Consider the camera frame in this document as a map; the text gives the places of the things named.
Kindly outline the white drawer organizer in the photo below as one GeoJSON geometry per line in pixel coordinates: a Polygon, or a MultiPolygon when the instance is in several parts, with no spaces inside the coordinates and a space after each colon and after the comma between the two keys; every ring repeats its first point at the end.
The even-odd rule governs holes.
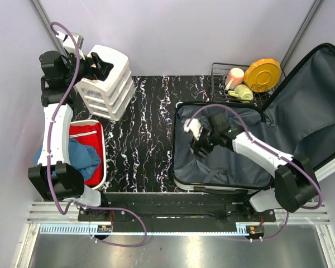
{"type": "Polygon", "coordinates": [[[119,121],[135,93],[129,59],[103,45],[95,45],[88,56],[94,52],[113,68],[104,81],[83,78],[75,87],[91,114],[119,121]]]}

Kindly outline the blue cloth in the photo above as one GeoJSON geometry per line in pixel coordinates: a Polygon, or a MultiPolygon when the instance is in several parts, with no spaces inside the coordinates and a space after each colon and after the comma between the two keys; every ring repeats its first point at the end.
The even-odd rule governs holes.
{"type": "Polygon", "coordinates": [[[83,145],[74,138],[69,138],[69,159],[71,166],[82,174],[84,181],[91,179],[101,164],[94,147],[83,145]]]}

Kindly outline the black white space suitcase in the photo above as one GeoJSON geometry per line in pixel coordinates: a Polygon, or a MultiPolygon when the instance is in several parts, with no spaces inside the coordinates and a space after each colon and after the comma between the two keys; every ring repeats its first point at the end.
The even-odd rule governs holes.
{"type": "Polygon", "coordinates": [[[253,135],[280,151],[307,157],[314,170],[324,167],[335,158],[335,46],[324,43],[311,50],[262,107],[230,106],[228,111],[215,103],[185,102],[176,109],[171,173],[178,187],[262,189],[271,184],[265,169],[227,148],[216,146],[205,158],[191,152],[185,121],[195,117],[207,127],[207,118],[218,113],[231,125],[245,122],[253,135]]]}

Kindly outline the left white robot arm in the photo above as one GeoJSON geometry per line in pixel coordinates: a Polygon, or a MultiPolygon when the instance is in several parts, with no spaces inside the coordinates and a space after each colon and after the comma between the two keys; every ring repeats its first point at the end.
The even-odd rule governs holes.
{"type": "Polygon", "coordinates": [[[64,56],[58,51],[47,51],[39,61],[44,72],[40,83],[45,130],[40,157],[37,165],[28,169],[28,178],[45,201],[76,203],[90,208],[90,215],[103,221],[109,216],[109,207],[102,203],[98,190],[85,184],[69,159],[69,128],[75,101],[70,91],[84,78],[94,82],[105,80],[113,64],[103,61],[96,52],[89,56],[64,56]]]}

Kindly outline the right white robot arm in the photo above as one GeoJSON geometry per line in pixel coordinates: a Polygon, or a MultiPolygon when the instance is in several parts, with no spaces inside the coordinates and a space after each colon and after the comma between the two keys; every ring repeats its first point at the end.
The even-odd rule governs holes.
{"type": "Polygon", "coordinates": [[[322,196],[308,158],[271,147],[246,128],[230,125],[222,113],[209,117],[208,123],[204,127],[198,119],[190,118],[184,124],[184,132],[193,136],[190,149],[195,155],[205,157],[215,146],[228,148],[262,167],[274,180],[272,188],[253,194],[242,207],[246,220],[255,221],[271,209],[282,208],[290,213],[309,209],[307,203],[322,196]]]}

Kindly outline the green ceramic mug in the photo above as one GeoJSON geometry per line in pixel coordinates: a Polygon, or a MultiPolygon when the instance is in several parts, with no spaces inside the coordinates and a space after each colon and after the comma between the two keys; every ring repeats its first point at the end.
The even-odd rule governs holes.
{"type": "Polygon", "coordinates": [[[246,85],[240,84],[229,90],[228,95],[237,98],[242,103],[251,103],[253,101],[253,91],[246,85]]]}

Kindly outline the pink plastic cup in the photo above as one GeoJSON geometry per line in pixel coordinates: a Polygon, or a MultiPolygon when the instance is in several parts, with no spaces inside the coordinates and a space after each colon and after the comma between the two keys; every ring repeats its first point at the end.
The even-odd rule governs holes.
{"type": "Polygon", "coordinates": [[[225,90],[234,90],[244,80],[245,72],[240,68],[232,68],[225,81],[225,90]]]}

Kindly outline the yellow round plate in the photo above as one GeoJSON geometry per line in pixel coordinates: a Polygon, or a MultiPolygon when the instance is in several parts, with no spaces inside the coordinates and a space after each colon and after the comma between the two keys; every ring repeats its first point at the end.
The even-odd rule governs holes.
{"type": "Polygon", "coordinates": [[[253,92],[262,93],[272,89],[281,77],[280,63],[274,59],[260,59],[245,71],[244,84],[253,92]]]}

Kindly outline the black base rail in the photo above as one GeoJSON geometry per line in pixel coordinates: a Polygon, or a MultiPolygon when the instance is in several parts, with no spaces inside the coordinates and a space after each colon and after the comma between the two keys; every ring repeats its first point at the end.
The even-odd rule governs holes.
{"type": "Polygon", "coordinates": [[[149,219],[216,219],[226,222],[274,223],[273,210],[255,212],[247,204],[246,190],[198,192],[104,193],[104,207],[135,212],[144,222],[149,219]]]}

